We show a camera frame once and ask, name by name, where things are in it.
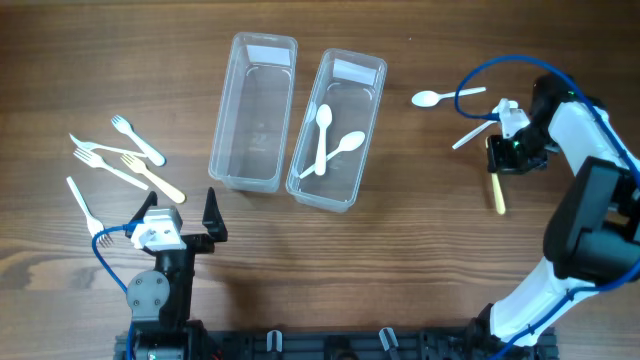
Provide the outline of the white spoon wide handle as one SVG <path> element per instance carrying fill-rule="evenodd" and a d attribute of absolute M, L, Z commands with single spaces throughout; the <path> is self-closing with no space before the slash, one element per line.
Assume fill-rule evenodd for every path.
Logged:
<path fill-rule="evenodd" d="M 318 145 L 315 158 L 315 174 L 323 176 L 326 172 L 326 133 L 333 120 L 332 110 L 329 105 L 322 104 L 316 113 L 316 124 L 319 128 Z"/>

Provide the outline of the white spoon thin handle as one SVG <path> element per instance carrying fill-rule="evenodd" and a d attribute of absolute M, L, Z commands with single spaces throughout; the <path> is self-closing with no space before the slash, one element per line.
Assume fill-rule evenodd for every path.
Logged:
<path fill-rule="evenodd" d="M 356 150 L 364 143 L 365 138 L 366 135 L 362 131 L 353 131 L 344 135 L 341 138 L 338 147 L 326 156 L 325 162 L 328 163 L 333 157 L 341 152 L 350 152 Z M 304 179 L 312 173 L 320 175 L 315 165 L 312 165 L 308 169 L 303 171 L 299 175 L 299 178 Z"/>

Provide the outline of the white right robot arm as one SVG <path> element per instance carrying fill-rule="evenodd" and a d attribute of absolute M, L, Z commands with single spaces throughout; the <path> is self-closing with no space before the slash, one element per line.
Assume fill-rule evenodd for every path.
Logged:
<path fill-rule="evenodd" d="M 464 345 L 472 359 L 540 357 L 539 338 L 573 306 L 639 278 L 639 186 L 631 172 L 638 161 L 619 155 L 624 146 L 604 105 L 570 81 L 543 75 L 530 111 L 503 99 L 492 113 L 502 128 L 485 141 L 498 213 L 505 211 L 499 175 L 541 170 L 550 154 L 561 153 L 575 180 L 546 227 L 542 259 L 468 325 Z"/>

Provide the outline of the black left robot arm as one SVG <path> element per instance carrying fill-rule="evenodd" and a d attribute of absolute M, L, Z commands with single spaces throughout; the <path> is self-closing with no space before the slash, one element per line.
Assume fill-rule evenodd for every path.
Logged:
<path fill-rule="evenodd" d="M 182 235 L 179 212 L 173 206 L 160 208 L 155 192 L 131 218 L 125 236 L 135 248 L 153 256 L 155 265 L 127 286 L 131 325 L 116 339 L 116 360 L 223 357 L 203 322 L 190 318 L 195 256 L 210 254 L 217 243 L 228 240 L 212 188 L 207 191 L 202 224 L 204 233 Z"/>

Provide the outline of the yellow plastic spoon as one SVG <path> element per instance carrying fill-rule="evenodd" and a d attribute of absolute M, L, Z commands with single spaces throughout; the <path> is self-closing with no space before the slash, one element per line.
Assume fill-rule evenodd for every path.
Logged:
<path fill-rule="evenodd" d="M 488 156 L 488 167 L 487 167 L 487 169 L 488 169 L 488 172 L 489 172 L 489 174 L 491 176 L 496 212 L 499 215 L 504 215 L 505 212 L 506 212 L 506 206 L 505 206 L 504 196 L 503 196 L 503 192 L 502 192 L 502 189 L 501 189 L 498 173 L 497 173 L 496 166 L 495 166 L 495 161 L 494 161 L 493 155 L 492 155 L 491 150 L 490 150 L 489 138 L 485 139 L 485 147 L 486 147 L 487 156 Z"/>

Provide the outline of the white plastic spoon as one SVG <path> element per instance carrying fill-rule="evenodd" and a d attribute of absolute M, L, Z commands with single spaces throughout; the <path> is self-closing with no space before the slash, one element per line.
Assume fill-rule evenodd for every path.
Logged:
<path fill-rule="evenodd" d="M 509 108 L 511 109 L 517 109 L 518 108 L 518 102 L 515 100 L 508 100 L 509 103 Z M 492 114 L 497 114 L 498 110 L 499 110 L 500 105 L 497 105 L 496 107 L 494 107 L 494 109 L 492 110 Z M 472 130 L 471 132 L 467 133 L 465 136 L 463 136 L 460 140 L 458 140 L 455 144 L 452 145 L 452 149 L 456 150 L 458 148 L 460 148 L 461 146 L 463 146 L 464 144 L 466 144 L 468 141 L 470 141 L 471 139 L 473 139 L 474 137 L 476 137 L 477 135 L 479 135 L 480 133 L 482 133 L 483 131 L 485 131 L 489 126 L 495 124 L 496 121 L 485 121 L 485 123 L 479 125 L 478 127 L 476 127 L 474 130 Z"/>
<path fill-rule="evenodd" d="M 459 97 L 462 97 L 462 96 L 468 96 L 468 95 L 482 93 L 482 92 L 485 92 L 486 90 L 487 90 L 486 87 L 475 87 L 475 88 L 463 89 L 458 94 L 456 92 L 449 92 L 449 93 L 440 94 L 440 93 L 437 93 L 435 91 L 430 91 L 430 90 L 421 91 L 421 92 L 416 93 L 411 98 L 411 103 L 413 105 L 415 105 L 417 107 L 421 107 L 421 108 L 433 107 L 433 106 L 437 105 L 443 99 L 454 98 L 456 94 Z"/>

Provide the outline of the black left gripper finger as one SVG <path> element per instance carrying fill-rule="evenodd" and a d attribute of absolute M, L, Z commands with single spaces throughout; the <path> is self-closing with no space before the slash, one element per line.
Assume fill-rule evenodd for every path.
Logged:
<path fill-rule="evenodd" d="M 127 229 L 125 230 L 125 236 L 127 238 L 131 238 L 134 232 L 135 227 L 133 226 L 133 223 L 139 223 L 143 220 L 146 212 L 153 206 L 156 206 L 158 204 L 158 196 L 157 193 L 155 191 L 151 191 L 148 196 L 146 197 L 145 201 L 143 202 L 142 206 L 140 207 L 140 209 L 134 214 L 134 216 L 131 218 L 131 220 L 129 221 L 130 226 L 127 227 Z"/>
<path fill-rule="evenodd" d="M 207 191 L 202 224 L 213 242 L 226 242 L 228 240 L 228 230 L 222 219 L 216 194 L 212 187 L 209 187 Z"/>

